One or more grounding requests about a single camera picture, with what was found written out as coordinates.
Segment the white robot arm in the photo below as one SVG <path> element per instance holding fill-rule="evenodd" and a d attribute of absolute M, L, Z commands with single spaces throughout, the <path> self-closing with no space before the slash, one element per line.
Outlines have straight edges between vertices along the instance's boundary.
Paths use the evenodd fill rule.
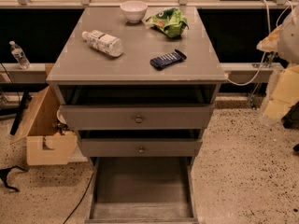
<path fill-rule="evenodd" d="M 288 63 L 287 68 L 270 78 L 268 101 L 263 107 L 266 117 L 282 119 L 299 102 L 299 5 L 256 49 L 274 51 Z"/>

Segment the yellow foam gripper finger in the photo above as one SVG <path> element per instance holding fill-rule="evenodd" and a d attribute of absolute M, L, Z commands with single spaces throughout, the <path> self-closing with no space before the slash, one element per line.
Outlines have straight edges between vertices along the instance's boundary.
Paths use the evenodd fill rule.
<path fill-rule="evenodd" d="M 261 40 L 256 49 L 264 52 L 277 52 L 278 51 L 278 36 L 280 33 L 281 26 L 275 28 L 267 37 Z"/>
<path fill-rule="evenodd" d="M 299 64 L 290 63 L 271 75 L 262 112 L 268 119 L 282 119 L 299 102 Z"/>

